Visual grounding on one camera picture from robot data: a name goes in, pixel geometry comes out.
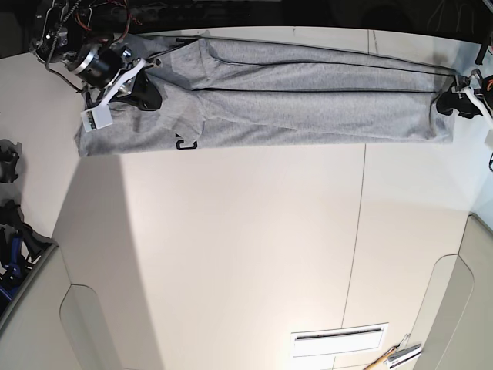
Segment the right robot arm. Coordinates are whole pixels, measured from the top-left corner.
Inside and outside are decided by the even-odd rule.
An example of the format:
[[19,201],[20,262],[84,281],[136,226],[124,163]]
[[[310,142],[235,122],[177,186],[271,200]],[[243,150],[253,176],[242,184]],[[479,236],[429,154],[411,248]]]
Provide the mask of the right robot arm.
[[133,24],[141,22],[128,1],[41,1],[30,50],[87,109],[117,102],[156,111],[162,96],[146,70],[158,61],[141,59],[123,44]]

